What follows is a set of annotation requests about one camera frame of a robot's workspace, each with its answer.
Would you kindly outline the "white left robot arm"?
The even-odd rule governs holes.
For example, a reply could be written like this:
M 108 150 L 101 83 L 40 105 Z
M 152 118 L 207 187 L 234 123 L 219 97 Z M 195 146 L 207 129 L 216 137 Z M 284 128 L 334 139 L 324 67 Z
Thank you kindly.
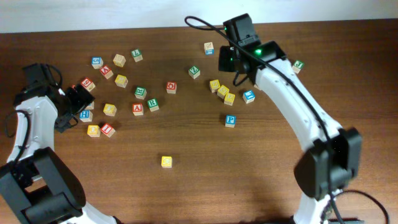
M 86 201 L 83 187 L 54 151 L 54 132 L 94 97 L 81 84 L 62 90 L 57 68 L 35 63 L 23 68 L 27 85 L 13 102 L 17 130 L 12 152 L 1 166 L 1 196 L 21 223 L 119 223 Z

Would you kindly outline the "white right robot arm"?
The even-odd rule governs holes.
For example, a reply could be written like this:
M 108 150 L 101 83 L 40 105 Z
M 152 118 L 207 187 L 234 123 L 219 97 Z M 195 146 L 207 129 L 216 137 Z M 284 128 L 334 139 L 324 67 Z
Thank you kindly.
M 336 196 L 358 174 L 361 135 L 322 109 L 279 45 L 260 41 L 248 14 L 223 25 L 229 46 L 220 49 L 219 70 L 246 74 L 274 102 L 303 151 L 294 169 L 302 197 L 291 222 L 328 223 Z

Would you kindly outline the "blue P block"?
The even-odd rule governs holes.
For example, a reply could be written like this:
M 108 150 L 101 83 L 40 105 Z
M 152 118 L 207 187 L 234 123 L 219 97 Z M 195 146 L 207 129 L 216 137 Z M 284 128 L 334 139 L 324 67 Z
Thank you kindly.
M 233 128 L 236 125 L 236 117 L 234 115 L 227 114 L 225 120 L 225 126 L 228 128 Z

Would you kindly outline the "yellow C block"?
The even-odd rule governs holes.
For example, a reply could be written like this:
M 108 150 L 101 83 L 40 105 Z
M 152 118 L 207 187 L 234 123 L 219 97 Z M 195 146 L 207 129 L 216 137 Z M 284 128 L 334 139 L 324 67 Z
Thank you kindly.
M 163 168 L 172 168 L 172 157 L 171 156 L 162 156 L 161 158 L 161 166 Z

